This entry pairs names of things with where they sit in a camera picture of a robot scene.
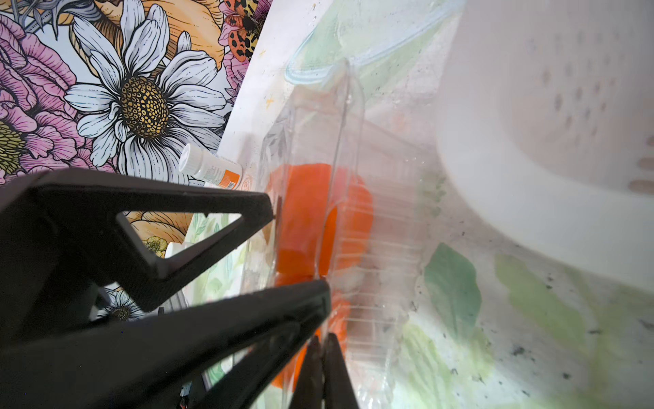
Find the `yellow flower center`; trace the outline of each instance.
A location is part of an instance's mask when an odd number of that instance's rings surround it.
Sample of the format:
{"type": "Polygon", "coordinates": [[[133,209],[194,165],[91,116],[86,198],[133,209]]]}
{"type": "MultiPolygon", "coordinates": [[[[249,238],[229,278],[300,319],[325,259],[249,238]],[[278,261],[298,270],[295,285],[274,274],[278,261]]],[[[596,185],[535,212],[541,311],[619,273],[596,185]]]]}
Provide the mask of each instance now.
{"type": "Polygon", "coordinates": [[[111,312],[111,315],[112,315],[112,317],[114,317],[115,319],[117,319],[119,321],[127,321],[127,318],[129,318],[129,316],[131,315],[131,311],[129,310],[129,307],[121,306],[121,307],[115,308],[111,312]]]}
{"type": "Polygon", "coordinates": [[[0,169],[7,174],[16,172],[20,168],[20,150],[24,147],[20,134],[0,121],[0,169]]]}
{"type": "Polygon", "coordinates": [[[129,129],[146,139],[156,138],[168,124],[164,94],[152,81],[132,77],[120,91],[123,117],[129,129]]]}

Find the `white colander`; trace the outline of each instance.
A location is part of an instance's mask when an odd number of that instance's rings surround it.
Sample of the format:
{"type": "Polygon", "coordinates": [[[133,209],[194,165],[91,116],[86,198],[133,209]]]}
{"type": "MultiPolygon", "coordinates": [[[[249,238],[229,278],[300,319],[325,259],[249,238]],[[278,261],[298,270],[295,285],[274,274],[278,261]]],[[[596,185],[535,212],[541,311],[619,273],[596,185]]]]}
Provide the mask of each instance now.
{"type": "Polygon", "coordinates": [[[470,0],[436,137],[514,240],[654,290],[654,4],[470,0]]]}

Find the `white bottle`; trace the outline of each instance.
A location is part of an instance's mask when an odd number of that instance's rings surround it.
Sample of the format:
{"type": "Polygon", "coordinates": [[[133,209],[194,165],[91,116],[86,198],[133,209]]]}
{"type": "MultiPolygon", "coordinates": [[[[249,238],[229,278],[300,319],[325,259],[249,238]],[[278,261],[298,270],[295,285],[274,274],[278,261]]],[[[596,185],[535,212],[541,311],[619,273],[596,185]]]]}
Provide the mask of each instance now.
{"type": "Polygon", "coordinates": [[[187,143],[177,169],[201,181],[223,189],[236,189],[243,176],[241,165],[213,156],[207,149],[187,143]]]}

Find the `white bottle cap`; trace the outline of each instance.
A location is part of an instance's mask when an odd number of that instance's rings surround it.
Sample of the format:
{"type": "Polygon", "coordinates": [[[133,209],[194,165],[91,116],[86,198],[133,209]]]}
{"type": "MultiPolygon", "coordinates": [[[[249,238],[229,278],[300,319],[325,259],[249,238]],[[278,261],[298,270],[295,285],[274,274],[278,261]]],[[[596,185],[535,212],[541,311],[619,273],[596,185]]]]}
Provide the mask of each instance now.
{"type": "Polygon", "coordinates": [[[179,158],[177,170],[187,175],[195,175],[202,166],[202,149],[187,143],[179,158]]]}
{"type": "Polygon", "coordinates": [[[181,243],[174,243],[174,242],[168,243],[168,247],[166,247],[164,257],[165,258],[172,257],[177,253],[179,253],[180,251],[182,251],[183,249],[184,249],[184,245],[181,243]]]}

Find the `plastic container lid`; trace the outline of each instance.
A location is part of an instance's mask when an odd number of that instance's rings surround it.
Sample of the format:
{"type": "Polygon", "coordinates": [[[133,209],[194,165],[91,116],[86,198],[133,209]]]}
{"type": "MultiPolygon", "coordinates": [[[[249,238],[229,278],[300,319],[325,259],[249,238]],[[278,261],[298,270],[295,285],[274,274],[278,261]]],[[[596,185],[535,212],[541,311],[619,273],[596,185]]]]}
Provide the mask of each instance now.
{"type": "Polygon", "coordinates": [[[187,144],[182,151],[182,156],[179,158],[177,169],[187,175],[195,175],[200,171],[201,166],[202,149],[190,143],[187,144]]]}

